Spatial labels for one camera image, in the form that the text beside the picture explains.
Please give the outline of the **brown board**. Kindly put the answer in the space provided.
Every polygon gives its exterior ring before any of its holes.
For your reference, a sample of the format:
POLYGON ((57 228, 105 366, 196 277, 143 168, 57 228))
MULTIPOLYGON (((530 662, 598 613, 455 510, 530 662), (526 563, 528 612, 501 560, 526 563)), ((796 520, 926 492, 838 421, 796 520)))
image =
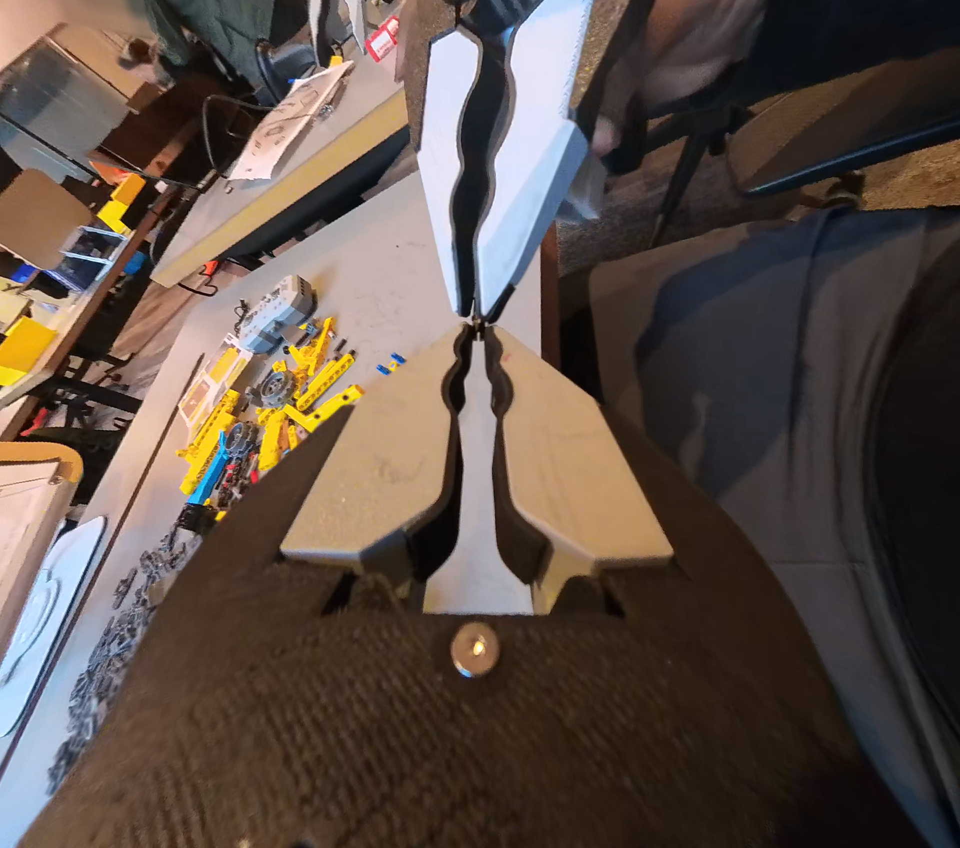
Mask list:
POLYGON ((93 220, 78 198, 42 171, 20 172, 1 193, 1 247, 39 270, 52 270, 75 232, 93 220))

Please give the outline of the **red white card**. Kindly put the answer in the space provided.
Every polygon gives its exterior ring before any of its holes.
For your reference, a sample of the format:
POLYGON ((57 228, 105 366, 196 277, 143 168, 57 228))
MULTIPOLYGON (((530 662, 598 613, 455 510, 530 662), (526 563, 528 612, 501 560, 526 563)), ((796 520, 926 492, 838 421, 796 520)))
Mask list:
POLYGON ((366 37, 366 54, 381 63, 398 48, 399 40, 400 20, 396 14, 391 14, 366 37))

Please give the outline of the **clear storage box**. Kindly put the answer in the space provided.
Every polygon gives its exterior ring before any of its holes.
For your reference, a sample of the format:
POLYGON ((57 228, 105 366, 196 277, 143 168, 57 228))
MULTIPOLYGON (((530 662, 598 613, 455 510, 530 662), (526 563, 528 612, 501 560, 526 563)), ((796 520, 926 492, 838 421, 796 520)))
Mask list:
POLYGON ((48 40, 2 71, 2 151, 55 182, 92 181, 90 152, 127 112, 118 91, 48 40))

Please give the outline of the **blue brick separator tool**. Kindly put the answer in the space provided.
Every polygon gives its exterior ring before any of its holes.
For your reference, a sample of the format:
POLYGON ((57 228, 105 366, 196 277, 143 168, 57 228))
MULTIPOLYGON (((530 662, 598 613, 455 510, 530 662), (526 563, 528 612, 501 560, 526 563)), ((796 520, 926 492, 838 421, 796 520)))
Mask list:
POLYGON ((217 448, 206 460, 201 470, 188 474, 179 489, 191 504, 204 504, 210 498, 214 487, 224 473, 228 454, 222 447, 217 448))

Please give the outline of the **yellow sticker sheet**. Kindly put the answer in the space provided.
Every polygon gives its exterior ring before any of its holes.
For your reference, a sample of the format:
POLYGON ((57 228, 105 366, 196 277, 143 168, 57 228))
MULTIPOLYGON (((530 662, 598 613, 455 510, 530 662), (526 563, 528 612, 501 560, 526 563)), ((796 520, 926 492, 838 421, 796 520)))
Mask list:
POLYGON ((177 405, 190 430, 203 424, 210 413, 246 371, 254 355, 229 342, 222 343, 193 375, 177 405))

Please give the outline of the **clipboard with instruction sheet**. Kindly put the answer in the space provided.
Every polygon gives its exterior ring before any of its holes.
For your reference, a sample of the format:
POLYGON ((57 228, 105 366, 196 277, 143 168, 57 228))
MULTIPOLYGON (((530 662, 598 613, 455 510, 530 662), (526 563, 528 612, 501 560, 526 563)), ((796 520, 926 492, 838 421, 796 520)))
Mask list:
POLYGON ((42 564, 54 529, 66 510, 68 484, 59 461, 31 460, 1 469, 1 651, 42 564))

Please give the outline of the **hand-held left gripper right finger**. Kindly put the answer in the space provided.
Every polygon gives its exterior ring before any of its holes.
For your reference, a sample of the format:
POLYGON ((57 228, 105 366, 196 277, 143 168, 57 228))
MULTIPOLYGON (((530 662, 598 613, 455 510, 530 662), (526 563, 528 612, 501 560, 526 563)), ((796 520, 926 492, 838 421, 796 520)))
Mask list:
POLYGON ((598 402, 498 326, 484 332, 498 553, 550 612, 568 581, 674 549, 598 402))

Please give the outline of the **wooden document stand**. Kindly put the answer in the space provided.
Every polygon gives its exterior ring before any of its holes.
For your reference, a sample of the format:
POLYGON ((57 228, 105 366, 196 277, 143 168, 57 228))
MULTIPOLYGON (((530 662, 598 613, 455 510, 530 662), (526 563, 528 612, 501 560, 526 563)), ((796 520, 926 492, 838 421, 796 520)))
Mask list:
MULTIPOLYGON (((1 469, 4 464, 18 464, 21 462, 27 462, 31 460, 49 460, 56 459, 59 463, 59 474, 60 479, 64 484, 68 484, 69 488, 66 489, 67 501, 66 508, 63 512, 62 517, 59 519, 54 532, 51 542, 54 539, 56 530, 61 524, 61 522, 66 518, 66 515, 71 507, 71 503, 74 497, 74 494, 77 490, 78 484, 82 479, 83 474, 83 461, 81 456, 76 450, 68 446, 62 446, 49 442, 11 442, 3 441, 1 443, 1 469)), ((30 585, 30 590, 34 583, 34 578, 38 574, 38 571, 31 579, 32 583, 30 585)))

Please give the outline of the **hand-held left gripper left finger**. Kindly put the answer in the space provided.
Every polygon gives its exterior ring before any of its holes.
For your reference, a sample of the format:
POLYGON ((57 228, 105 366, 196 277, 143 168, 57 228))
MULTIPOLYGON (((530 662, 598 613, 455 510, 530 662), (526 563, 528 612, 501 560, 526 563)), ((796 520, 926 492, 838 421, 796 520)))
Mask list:
POLYGON ((459 414, 474 329, 462 323, 323 424, 340 424, 281 545, 290 560, 424 585, 458 540, 459 414))

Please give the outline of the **printed paper sheet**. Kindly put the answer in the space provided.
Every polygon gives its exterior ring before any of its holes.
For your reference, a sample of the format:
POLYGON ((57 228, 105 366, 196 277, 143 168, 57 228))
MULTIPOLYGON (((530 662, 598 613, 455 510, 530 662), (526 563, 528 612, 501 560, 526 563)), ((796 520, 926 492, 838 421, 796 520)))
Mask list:
POLYGON ((341 62, 294 80, 287 96, 254 129, 226 180, 269 181, 287 151, 329 106, 354 66, 354 61, 341 62))

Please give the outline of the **pile of small black pieces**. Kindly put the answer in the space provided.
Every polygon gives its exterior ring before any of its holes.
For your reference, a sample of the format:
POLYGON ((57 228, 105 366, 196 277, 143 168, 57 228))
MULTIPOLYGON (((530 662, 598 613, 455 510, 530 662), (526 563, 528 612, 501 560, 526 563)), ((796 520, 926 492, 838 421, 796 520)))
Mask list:
POLYGON ((117 583, 112 613, 69 696, 67 735, 47 771, 48 796, 62 786, 106 722, 163 597, 201 541, 196 535, 176 530, 174 521, 159 542, 144 550, 138 563, 117 583))

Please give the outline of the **yellow crate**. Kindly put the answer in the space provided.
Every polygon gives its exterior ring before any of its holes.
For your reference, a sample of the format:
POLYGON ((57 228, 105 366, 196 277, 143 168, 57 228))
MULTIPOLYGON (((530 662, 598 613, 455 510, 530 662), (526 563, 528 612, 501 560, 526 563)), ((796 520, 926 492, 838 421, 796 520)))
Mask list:
POLYGON ((28 316, 18 318, 1 343, 1 386, 7 387, 29 374, 58 333, 28 316))
POLYGON ((135 209, 135 202, 144 193, 147 182, 137 174, 128 173, 114 187, 95 218, 105 227, 121 236, 133 234, 143 217, 145 209, 135 209))

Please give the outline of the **silver monitor stand base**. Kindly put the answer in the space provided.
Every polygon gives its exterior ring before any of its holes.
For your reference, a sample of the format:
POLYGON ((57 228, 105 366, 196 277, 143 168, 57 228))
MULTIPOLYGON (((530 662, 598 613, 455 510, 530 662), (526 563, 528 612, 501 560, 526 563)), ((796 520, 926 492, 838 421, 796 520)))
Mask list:
POLYGON ((7 736, 36 692, 61 628, 107 527, 92 518, 63 532, 33 579, 1 663, 1 735, 7 736))

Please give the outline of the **wooden table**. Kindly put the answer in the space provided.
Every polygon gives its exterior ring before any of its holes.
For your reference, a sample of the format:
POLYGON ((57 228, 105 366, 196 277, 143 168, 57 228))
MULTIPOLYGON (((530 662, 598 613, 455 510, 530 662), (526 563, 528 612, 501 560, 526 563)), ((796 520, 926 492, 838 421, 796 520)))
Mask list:
POLYGON ((261 254, 351 210, 409 142, 397 56, 356 58, 334 110, 301 131, 270 180, 220 181, 199 196, 151 279, 170 288, 213 259, 255 267, 261 254))

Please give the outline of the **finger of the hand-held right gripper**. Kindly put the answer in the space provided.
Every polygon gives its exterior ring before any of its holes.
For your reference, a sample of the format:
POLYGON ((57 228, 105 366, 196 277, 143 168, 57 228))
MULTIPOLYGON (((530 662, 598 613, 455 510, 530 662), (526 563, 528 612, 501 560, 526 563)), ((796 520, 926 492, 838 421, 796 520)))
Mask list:
POLYGON ((540 0, 507 43, 508 116, 476 235, 476 311, 495 322, 569 193, 590 144, 571 113, 594 0, 540 0))
POLYGON ((440 271, 450 306, 460 316, 470 309, 465 306, 468 296, 460 278, 453 200, 465 169, 463 120, 481 62, 479 41, 463 29, 454 29, 430 44, 417 151, 440 271))

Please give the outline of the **pile of yellow beams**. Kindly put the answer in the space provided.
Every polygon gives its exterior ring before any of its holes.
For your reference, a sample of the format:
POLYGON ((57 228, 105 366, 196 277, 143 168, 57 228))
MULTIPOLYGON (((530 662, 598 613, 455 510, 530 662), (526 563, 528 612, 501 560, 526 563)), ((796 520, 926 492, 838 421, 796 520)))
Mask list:
POLYGON ((186 464, 188 474, 201 470, 210 454, 225 449, 225 438, 236 422, 253 422, 259 427, 258 448, 243 461, 228 457, 223 475, 205 502, 218 512, 233 506, 246 490, 273 470, 322 422, 340 408, 362 397, 363 389, 348 385, 335 395, 332 389, 354 365, 356 353, 339 331, 337 319, 329 316, 300 325, 301 336, 282 344, 269 362, 253 355, 246 371, 195 429, 187 428, 187 440, 176 456, 186 464), (282 409, 261 407, 258 387, 272 371, 289 370, 299 382, 292 401, 282 409))

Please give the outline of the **grey battery box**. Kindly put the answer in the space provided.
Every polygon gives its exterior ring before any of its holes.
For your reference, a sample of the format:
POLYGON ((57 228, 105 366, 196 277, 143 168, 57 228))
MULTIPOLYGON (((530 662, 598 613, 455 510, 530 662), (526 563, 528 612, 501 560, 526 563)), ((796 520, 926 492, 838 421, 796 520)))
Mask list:
POLYGON ((309 319, 317 308, 312 284, 300 276, 287 276, 252 305, 242 302, 233 336, 239 349, 270 354, 284 342, 284 333, 309 319))

